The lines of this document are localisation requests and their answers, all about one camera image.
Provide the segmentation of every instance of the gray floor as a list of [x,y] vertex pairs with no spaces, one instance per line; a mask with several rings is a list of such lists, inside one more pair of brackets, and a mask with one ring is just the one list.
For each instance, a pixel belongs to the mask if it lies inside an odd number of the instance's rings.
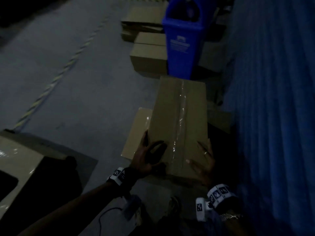
[[[3,129],[14,126],[102,18],[111,15],[22,131],[98,160],[84,192],[102,184],[116,167],[128,166],[129,161],[120,153],[133,118],[139,107],[153,108],[155,102],[158,80],[133,70],[129,59],[133,44],[120,38],[120,19],[129,5],[132,4],[124,0],[70,0],[14,26],[0,50],[0,128]],[[224,50],[207,43],[205,46],[207,51],[203,52],[201,65],[220,71],[223,62],[218,63],[212,50],[219,48],[221,59]],[[213,77],[203,81],[211,99],[214,95],[211,89],[220,80]],[[168,182],[162,185],[140,180],[132,193],[140,196],[154,221],[163,216],[173,194],[182,198],[183,216],[194,218],[195,197],[204,196],[203,191]],[[117,199],[107,208],[122,204]],[[81,235],[98,235],[97,220],[98,217]],[[102,235],[127,235],[134,222],[127,223],[119,212],[110,212],[103,217],[102,226]]]

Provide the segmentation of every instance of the black wire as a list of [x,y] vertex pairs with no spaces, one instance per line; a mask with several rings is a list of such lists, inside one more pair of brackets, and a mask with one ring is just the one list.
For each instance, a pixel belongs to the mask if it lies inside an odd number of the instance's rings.
[[110,211],[110,210],[120,210],[120,211],[122,211],[123,209],[122,209],[122,208],[119,208],[119,207],[114,207],[114,208],[110,208],[109,210],[106,210],[103,214],[101,214],[100,217],[99,217],[100,232],[102,231],[102,225],[101,225],[101,223],[100,223],[100,218],[101,218],[104,214],[106,214],[108,211]]

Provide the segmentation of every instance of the hand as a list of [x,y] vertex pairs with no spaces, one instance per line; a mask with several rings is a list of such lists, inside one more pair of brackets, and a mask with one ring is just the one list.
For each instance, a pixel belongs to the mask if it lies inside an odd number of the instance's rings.
[[[151,153],[156,146],[160,145],[154,153]],[[164,141],[156,141],[149,145],[148,130],[142,136],[140,146],[134,154],[130,167],[137,170],[140,178],[151,174],[163,163],[158,163],[167,148]]]
[[199,175],[201,182],[206,187],[210,188],[214,185],[214,166],[215,159],[213,158],[213,152],[211,147],[210,139],[208,139],[207,148],[205,148],[200,142],[197,142],[198,148],[202,151],[205,158],[208,161],[207,166],[203,166],[200,163],[194,161],[193,159],[186,160],[186,162],[191,166],[191,168]]

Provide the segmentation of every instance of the blue recycling bin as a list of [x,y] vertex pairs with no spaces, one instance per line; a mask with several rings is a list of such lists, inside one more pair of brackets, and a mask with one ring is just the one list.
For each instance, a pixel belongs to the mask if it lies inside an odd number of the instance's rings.
[[170,0],[162,20],[169,75],[190,79],[215,8],[216,0]]

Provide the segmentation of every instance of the bin label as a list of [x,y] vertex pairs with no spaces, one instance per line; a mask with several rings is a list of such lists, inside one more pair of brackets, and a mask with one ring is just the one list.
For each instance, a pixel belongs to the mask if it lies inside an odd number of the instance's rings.
[[190,47],[189,43],[186,43],[186,37],[177,36],[177,39],[171,39],[171,49],[179,52],[187,53],[187,49]]

